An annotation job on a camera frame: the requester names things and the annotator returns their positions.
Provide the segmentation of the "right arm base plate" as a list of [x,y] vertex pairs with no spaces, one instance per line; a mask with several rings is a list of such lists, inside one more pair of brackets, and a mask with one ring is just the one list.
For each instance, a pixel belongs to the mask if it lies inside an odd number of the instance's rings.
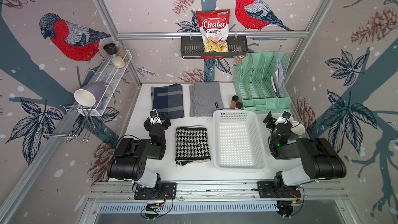
[[276,186],[273,181],[258,181],[257,192],[261,199],[271,198],[301,198],[301,193],[298,187],[291,187],[281,184]]

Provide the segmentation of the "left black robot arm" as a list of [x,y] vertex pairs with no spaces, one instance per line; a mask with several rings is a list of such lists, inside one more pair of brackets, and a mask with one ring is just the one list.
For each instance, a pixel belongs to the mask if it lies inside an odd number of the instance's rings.
[[131,134],[122,136],[107,165],[107,176],[117,180],[132,181],[136,193],[156,199],[165,193],[161,176],[146,168],[148,159],[161,160],[166,151],[165,130],[171,126],[167,114],[150,111],[144,122],[149,139],[139,139]]

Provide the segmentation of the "navy plaid scarf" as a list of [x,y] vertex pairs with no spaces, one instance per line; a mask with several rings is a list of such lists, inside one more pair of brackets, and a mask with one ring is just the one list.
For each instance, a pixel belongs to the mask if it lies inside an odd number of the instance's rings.
[[152,109],[162,117],[179,119],[184,117],[183,87],[173,84],[151,88]]

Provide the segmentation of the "black white houndstooth scarf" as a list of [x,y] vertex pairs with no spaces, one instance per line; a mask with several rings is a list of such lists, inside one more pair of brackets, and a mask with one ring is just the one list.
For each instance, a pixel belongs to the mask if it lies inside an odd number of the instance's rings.
[[211,160],[208,133],[204,127],[179,127],[175,135],[175,161],[179,166]]

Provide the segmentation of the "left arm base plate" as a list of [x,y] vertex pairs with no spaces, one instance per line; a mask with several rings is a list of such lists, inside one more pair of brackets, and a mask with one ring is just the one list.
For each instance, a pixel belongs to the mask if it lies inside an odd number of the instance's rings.
[[134,184],[134,200],[169,200],[176,197],[176,183],[161,183],[154,188],[146,188],[139,184]]

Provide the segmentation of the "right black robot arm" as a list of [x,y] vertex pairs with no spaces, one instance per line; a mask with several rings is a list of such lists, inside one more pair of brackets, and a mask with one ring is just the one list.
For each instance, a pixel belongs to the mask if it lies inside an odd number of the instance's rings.
[[315,180],[344,178],[347,169],[334,148],[325,138],[302,138],[298,131],[304,126],[300,122],[290,121],[291,114],[284,111],[279,118],[269,112],[263,122],[270,130],[268,147],[276,160],[300,159],[301,164],[274,177],[275,191],[293,189]]

